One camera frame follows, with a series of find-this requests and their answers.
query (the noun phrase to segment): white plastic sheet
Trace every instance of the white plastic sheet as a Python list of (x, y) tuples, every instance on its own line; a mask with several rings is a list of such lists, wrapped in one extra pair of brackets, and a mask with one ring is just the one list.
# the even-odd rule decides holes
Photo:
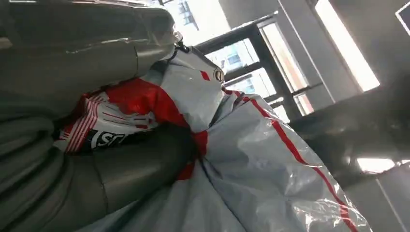
[[(222, 90), (216, 73), (203, 58), (180, 52), (164, 75), (151, 71), (94, 94), (102, 99), (91, 116), (97, 121), (109, 106), (125, 121), (145, 114), (151, 123), (189, 126), (201, 157), (138, 210), (127, 206), (80, 231), (371, 231), (319, 157), (272, 108), (257, 95)], [(131, 126), (121, 122), (104, 130), (125, 133)]]

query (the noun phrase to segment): fluorescent light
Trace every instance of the fluorescent light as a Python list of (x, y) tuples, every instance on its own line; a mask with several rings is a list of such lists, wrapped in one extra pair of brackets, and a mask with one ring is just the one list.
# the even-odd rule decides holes
[(379, 81), (329, 0), (319, 0), (315, 9), (362, 90), (379, 86)]
[(358, 158), (360, 168), (366, 173), (382, 173), (395, 166), (391, 159)]

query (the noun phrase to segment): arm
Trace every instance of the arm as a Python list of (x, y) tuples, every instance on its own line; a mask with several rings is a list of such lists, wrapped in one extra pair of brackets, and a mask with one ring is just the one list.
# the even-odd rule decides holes
[(188, 131), (167, 125), (142, 144), (65, 156), (52, 121), (28, 108), (0, 102), (0, 230), (87, 225), (172, 181), (194, 150)]

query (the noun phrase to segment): shiny plastic material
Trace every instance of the shiny plastic material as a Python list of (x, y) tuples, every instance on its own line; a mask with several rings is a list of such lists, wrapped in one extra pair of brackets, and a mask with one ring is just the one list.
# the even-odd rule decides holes
[(134, 83), (145, 91), (113, 103), (189, 126), (201, 156), (172, 187), (81, 232), (371, 231), (307, 144), (261, 97), (221, 90), (215, 70), (179, 52), (164, 75)]
[(138, 1), (0, 1), (0, 90), (67, 115), (81, 94), (174, 52), (174, 20)]

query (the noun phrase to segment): red stripe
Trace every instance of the red stripe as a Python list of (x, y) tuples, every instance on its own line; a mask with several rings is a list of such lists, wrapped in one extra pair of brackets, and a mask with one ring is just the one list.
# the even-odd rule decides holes
[[(88, 109), (89, 105), (90, 105), (90, 101), (87, 101), (87, 104), (85, 105), (85, 110), (83, 110), (83, 111), (86, 111)], [(73, 133), (73, 135), (72, 135), (72, 137), (71, 137), (70, 141), (68, 142), (68, 145), (65, 149), (66, 153), (71, 151), (71, 147), (73, 146), (74, 141), (75, 141), (76, 137), (78, 136), (78, 131), (83, 126), (86, 118), (87, 118), (87, 116), (82, 116), (81, 119), (78, 121), (77, 127), (75, 128), (74, 133)]]
[(106, 113), (106, 112), (103, 112), (103, 114), (108, 115), (108, 116), (111, 116), (111, 117), (116, 117), (116, 118), (119, 118), (119, 119), (122, 119), (122, 120), (126, 120), (125, 118), (118, 117), (118, 116), (115, 116), (115, 115), (111, 115), (111, 114), (108, 114), (108, 113)]
[[(252, 99), (251, 102), (256, 107), (256, 109), (258, 109), (258, 111), (264, 117), (270, 118), (269, 114), (265, 110), (263, 110), (263, 108), (261, 106), (259, 106), (259, 104), (256, 102), (255, 99)], [(303, 160), (302, 156), (300, 155), (299, 151), (294, 146), (292, 141), (288, 138), (285, 131), (280, 126), (280, 123), (278, 121), (274, 120), (274, 119), (271, 119), (271, 123), (272, 123), (273, 128), (275, 128), (276, 132), (278, 133), (280, 139), (285, 143), (285, 145), (287, 146), (289, 151), (293, 154), (295, 159), (303, 165), (308, 165), (308, 163), (306, 163)], [(317, 174), (324, 180), (324, 182), (325, 182), (327, 188), (329, 189), (330, 193), (333, 195), (333, 197), (336, 199), (337, 203), (339, 204), (339, 206), (340, 206), (340, 215), (342, 216), (342, 219), (343, 219), (344, 223), (346, 224), (346, 226), (350, 229), (350, 231), (357, 232), (357, 229), (356, 229), (355, 225), (353, 224), (353, 222), (351, 221), (351, 218), (349, 216), (349, 210), (348, 210), (346, 204), (336, 195), (335, 190), (333, 189), (333, 187), (330, 184), (329, 180), (326, 178), (326, 176), (321, 172), (321, 170), (319, 168), (312, 167), (312, 169), (315, 170), (315, 172), (317, 172)]]
[(95, 104), (93, 102), (93, 100), (89, 100), (90, 105), (86, 111), (87, 117), (84, 120), (84, 123), (82, 124), (80, 131), (78, 132), (74, 143), (73, 143), (73, 147), (71, 148), (72, 152), (77, 151), (77, 148), (79, 147), (80, 143), (81, 143), (81, 138), (84, 137), (84, 133), (85, 131), (87, 131), (88, 126), (90, 125), (90, 123), (92, 122), (92, 110), (95, 107)]
[(71, 151), (77, 151), (80, 145), (83, 143), (83, 140), (86, 136), (89, 126), (94, 120), (92, 112), (96, 108), (96, 101), (100, 99), (101, 99), (100, 96), (95, 95), (95, 96), (90, 97), (90, 99), (88, 100), (89, 105), (88, 105), (88, 109), (85, 112), (87, 114), (87, 117), (86, 117), (85, 123), (82, 125), (82, 127), (80, 128), (80, 131), (78, 132), (78, 135), (73, 144), (74, 147), (71, 148)]
[(86, 137), (87, 137), (89, 131), (90, 131), (92, 128), (94, 128), (95, 123), (97, 122), (97, 119), (98, 119), (97, 109), (98, 109), (98, 106), (99, 106), (100, 103), (101, 103), (101, 100), (102, 100), (102, 99), (98, 98), (98, 101), (99, 101), (99, 102), (97, 102), (97, 103), (95, 104), (94, 108), (93, 108), (91, 125), (90, 125), (90, 126), (86, 129), (86, 131), (84, 132), (83, 137), (81, 138), (81, 141), (80, 141), (80, 143), (79, 143), (79, 145), (78, 145), (77, 150), (80, 149), (80, 148), (83, 146), (84, 141), (86, 140)]
[(202, 78), (203, 78), (204, 80), (210, 81), (209, 76), (208, 76), (208, 74), (207, 74), (206, 72), (201, 71), (201, 75), (202, 75)]
[(195, 167), (195, 163), (189, 163), (187, 166), (184, 168), (184, 170), (181, 171), (181, 173), (178, 175), (176, 180), (188, 180), (191, 178), (193, 169)]

